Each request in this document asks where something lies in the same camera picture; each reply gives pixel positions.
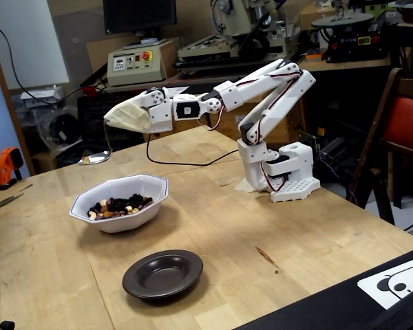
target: panda sticker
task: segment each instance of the panda sticker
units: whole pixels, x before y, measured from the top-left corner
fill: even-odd
[[[389,309],[413,292],[413,260],[360,280],[358,286]]]

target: wood grain stain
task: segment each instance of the wood grain stain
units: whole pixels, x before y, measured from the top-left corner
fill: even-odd
[[[267,255],[265,251],[263,251],[262,249],[260,249],[257,246],[255,248],[260,253],[260,255],[263,256],[272,266],[276,267],[277,269],[280,269],[280,267],[277,266],[275,261],[273,259],[271,259],[271,257],[269,255]]]

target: orange tool handle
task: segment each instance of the orange tool handle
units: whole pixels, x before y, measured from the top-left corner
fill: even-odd
[[[12,171],[17,169],[14,167],[10,155],[11,152],[15,149],[17,148],[7,148],[4,149],[0,154],[0,186],[11,181]]]

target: white perforated base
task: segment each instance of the white perforated base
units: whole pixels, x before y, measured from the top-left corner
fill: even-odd
[[[301,181],[287,181],[279,192],[271,193],[271,200],[275,203],[277,201],[305,199],[318,188],[320,188],[319,180],[314,177]]]

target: robotic arm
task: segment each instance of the robotic arm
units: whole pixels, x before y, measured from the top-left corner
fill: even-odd
[[[199,120],[205,113],[221,116],[223,111],[232,111],[273,90],[239,123],[242,138],[237,143],[246,180],[258,191],[270,191],[274,202],[303,199],[319,188],[319,181],[312,174],[312,149],[296,142],[272,151],[267,149],[264,138],[314,83],[312,75],[297,64],[277,60],[240,81],[226,81],[201,96],[180,94],[171,99],[166,88],[144,91],[115,106],[104,118],[109,126],[159,133],[171,131],[173,119]],[[133,118],[147,116],[146,125],[129,125]]]

